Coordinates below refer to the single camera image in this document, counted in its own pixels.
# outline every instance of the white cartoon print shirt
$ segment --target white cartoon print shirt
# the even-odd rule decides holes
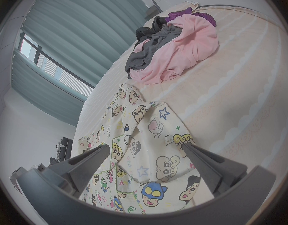
[[[79,140],[80,154],[102,144],[111,149],[80,199],[135,214],[194,206],[200,175],[182,143],[195,144],[166,103],[144,102],[134,87],[120,84],[96,130]]]

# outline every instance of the green curtain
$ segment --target green curtain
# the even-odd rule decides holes
[[[142,0],[36,0],[22,30],[61,65],[96,86],[146,22]]]
[[[45,113],[76,126],[86,96],[67,87],[14,50],[12,88]]]

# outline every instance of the clothing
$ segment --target clothing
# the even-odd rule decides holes
[[[206,20],[208,20],[214,27],[216,27],[216,21],[214,20],[213,16],[207,13],[192,13],[192,15],[204,17]]]
[[[171,20],[176,19],[178,16],[182,16],[184,14],[191,14],[192,13],[192,8],[188,7],[185,10],[179,11],[179,12],[172,12],[168,14],[168,17],[165,18],[166,22],[169,22]]]
[[[181,31],[181,28],[173,25],[165,26],[161,31],[152,34],[150,40],[144,40],[140,51],[136,50],[136,46],[134,52],[131,53],[125,65],[127,78],[131,79],[129,75],[130,69],[145,69],[150,64],[154,53],[172,39],[178,37],[181,34]]]
[[[143,41],[145,41],[146,39],[151,39],[152,34],[161,31],[161,29],[166,25],[167,25],[167,22],[165,20],[165,17],[156,16],[153,20],[151,28],[146,28],[146,27],[138,28],[136,30],[136,37],[137,37],[138,43],[135,44],[135,47],[139,43],[142,43]]]
[[[193,207],[200,175],[181,148],[184,142],[195,144],[166,103],[144,102],[134,87],[120,84],[101,123],[78,142],[79,153],[100,144],[111,148],[80,199],[135,214]]]
[[[157,50],[144,70],[131,69],[132,79],[144,84],[173,79],[217,49],[216,29],[203,17],[184,14],[168,22],[171,24],[182,28],[181,34]]]

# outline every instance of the curtain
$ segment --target curtain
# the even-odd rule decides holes
[[[96,86],[146,22],[142,0],[36,0],[22,30],[61,65]]]
[[[12,88],[45,113],[76,127],[86,96],[67,87],[14,50]]]

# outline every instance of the bed sheet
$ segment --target bed sheet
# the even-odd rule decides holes
[[[161,16],[188,6],[183,3]],[[288,37],[273,20],[250,9],[195,11],[216,20],[217,51],[173,80],[145,85],[128,80],[124,70],[134,43],[86,100],[71,156],[78,155],[78,139],[94,130],[118,84],[128,83],[145,101],[167,103],[198,146],[246,164],[248,172],[262,165],[275,173],[272,193],[288,169]]]

